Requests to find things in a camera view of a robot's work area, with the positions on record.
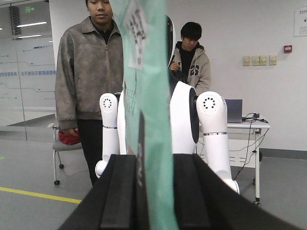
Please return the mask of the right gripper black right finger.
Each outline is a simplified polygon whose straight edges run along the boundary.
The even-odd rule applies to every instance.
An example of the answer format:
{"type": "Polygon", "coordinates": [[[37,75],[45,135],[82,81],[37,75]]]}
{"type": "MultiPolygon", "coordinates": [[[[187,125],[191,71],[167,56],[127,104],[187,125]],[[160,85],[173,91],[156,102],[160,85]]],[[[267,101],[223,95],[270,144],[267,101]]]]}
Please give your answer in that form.
{"type": "Polygon", "coordinates": [[[174,154],[175,213],[181,230],[295,230],[226,185],[197,154],[174,154]]]}

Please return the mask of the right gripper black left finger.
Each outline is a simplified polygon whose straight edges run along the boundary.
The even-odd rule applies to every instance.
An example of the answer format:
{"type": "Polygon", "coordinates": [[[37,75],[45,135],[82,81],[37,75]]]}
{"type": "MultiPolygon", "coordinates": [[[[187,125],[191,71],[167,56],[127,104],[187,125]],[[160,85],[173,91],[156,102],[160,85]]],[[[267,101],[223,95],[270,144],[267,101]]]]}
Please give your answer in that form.
{"type": "Polygon", "coordinates": [[[136,157],[112,155],[105,171],[61,230],[136,230],[136,157]]]}

